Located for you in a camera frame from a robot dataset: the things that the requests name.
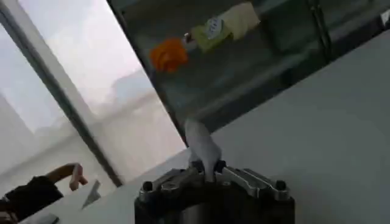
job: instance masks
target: orange object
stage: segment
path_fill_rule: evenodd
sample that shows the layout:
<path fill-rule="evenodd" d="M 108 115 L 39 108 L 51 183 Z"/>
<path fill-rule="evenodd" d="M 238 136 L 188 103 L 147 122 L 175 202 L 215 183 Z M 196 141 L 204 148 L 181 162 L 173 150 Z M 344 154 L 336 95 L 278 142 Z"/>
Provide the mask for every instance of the orange object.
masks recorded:
<path fill-rule="evenodd" d="M 159 72 L 174 72 L 188 61 L 187 51 L 180 38 L 165 40 L 151 51 L 150 58 Z"/>

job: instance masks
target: white surface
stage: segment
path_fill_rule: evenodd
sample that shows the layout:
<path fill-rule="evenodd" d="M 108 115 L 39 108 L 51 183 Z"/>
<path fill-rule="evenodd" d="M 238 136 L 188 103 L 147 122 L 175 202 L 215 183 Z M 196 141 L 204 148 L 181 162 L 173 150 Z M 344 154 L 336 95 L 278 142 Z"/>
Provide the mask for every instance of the white surface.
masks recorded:
<path fill-rule="evenodd" d="M 60 200 L 23 220 L 21 223 L 35 224 L 45 219 L 48 215 L 55 215 L 60 219 L 59 223 L 64 223 L 79 213 L 87 204 L 91 203 L 90 200 L 96 194 L 99 186 L 100 183 L 97 180 L 91 181 L 77 191 L 64 196 Z"/>
<path fill-rule="evenodd" d="M 223 158 L 287 181 L 297 223 L 387 223 L 390 32 L 217 131 Z M 73 223 L 133 223 L 144 180 L 186 165 L 187 151 L 102 198 Z"/>

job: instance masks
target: person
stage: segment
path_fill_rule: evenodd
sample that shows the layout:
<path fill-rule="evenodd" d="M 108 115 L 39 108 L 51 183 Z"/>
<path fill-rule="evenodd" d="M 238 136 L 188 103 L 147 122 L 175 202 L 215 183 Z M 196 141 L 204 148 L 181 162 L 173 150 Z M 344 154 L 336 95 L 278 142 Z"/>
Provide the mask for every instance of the person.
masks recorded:
<path fill-rule="evenodd" d="M 0 224 L 17 223 L 63 197 L 55 183 L 71 176 L 69 188 L 75 191 L 79 184 L 88 183 L 79 163 L 69 163 L 44 176 L 33 177 L 24 186 L 5 194 L 0 200 Z"/>

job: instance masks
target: bolt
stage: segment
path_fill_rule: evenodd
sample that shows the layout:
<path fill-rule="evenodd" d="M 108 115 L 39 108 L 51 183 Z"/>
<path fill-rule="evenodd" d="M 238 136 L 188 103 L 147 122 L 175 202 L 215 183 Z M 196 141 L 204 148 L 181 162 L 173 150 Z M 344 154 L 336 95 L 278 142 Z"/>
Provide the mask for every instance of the bolt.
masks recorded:
<path fill-rule="evenodd" d="M 282 180 L 277 180 L 275 183 L 275 188 L 278 191 L 285 191 L 287 189 L 287 184 L 286 184 L 286 182 L 284 182 Z"/>
<path fill-rule="evenodd" d="M 153 184 L 150 181 L 145 181 L 142 184 L 142 190 L 144 191 L 152 191 L 153 190 Z"/>

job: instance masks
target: glass shelf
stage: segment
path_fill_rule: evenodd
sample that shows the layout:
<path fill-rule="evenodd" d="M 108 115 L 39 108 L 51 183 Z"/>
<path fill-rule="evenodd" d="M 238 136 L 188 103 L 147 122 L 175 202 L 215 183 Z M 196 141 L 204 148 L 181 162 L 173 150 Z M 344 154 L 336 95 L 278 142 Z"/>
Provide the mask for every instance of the glass shelf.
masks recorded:
<path fill-rule="evenodd" d="M 227 40 L 207 54 L 191 51 L 189 63 L 175 73 L 155 72 L 149 61 L 151 49 L 167 38 L 183 37 L 190 28 L 241 2 L 112 0 L 149 78 L 158 86 L 166 107 L 179 124 L 189 116 L 203 119 L 212 114 L 213 119 L 222 119 L 216 111 L 264 88 L 270 80 L 286 75 L 306 77 L 326 65 L 321 45 L 324 34 L 316 26 L 309 0 L 254 0 L 261 23 L 244 38 Z M 384 11 L 390 3 L 332 0 L 319 4 L 325 31 L 333 42 Z"/>
<path fill-rule="evenodd" d="M 189 53 L 189 63 L 173 74 L 156 73 L 149 52 L 163 40 L 183 37 L 243 1 L 133 1 L 121 10 L 126 30 L 151 79 L 160 86 L 180 124 L 202 118 L 245 93 L 299 65 L 319 47 L 305 1 L 254 1 L 259 27 L 238 41 L 227 40 L 203 54 Z"/>

